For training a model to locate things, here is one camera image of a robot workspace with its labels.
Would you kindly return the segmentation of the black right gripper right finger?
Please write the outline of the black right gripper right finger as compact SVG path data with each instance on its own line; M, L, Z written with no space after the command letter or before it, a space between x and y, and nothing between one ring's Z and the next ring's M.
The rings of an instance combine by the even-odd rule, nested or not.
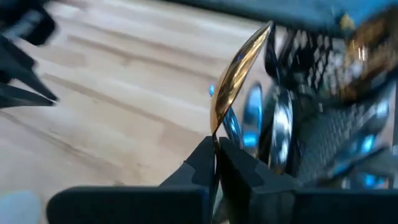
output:
M299 187L220 138L218 167L230 223L397 223L397 190Z

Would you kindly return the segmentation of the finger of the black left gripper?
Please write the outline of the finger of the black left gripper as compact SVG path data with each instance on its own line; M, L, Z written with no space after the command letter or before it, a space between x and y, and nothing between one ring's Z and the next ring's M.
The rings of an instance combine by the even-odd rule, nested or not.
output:
M15 46L9 39L1 36L1 71L7 77L21 81L46 98L57 101L58 97L34 73L34 65L33 58Z
M35 93L1 84L1 109L18 106L53 106L54 102Z

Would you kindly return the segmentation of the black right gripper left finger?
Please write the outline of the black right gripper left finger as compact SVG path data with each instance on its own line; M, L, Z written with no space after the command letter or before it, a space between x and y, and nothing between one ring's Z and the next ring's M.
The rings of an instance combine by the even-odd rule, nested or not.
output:
M206 224L211 222L215 152L205 137L183 164L158 186L79 186L55 194L49 223Z

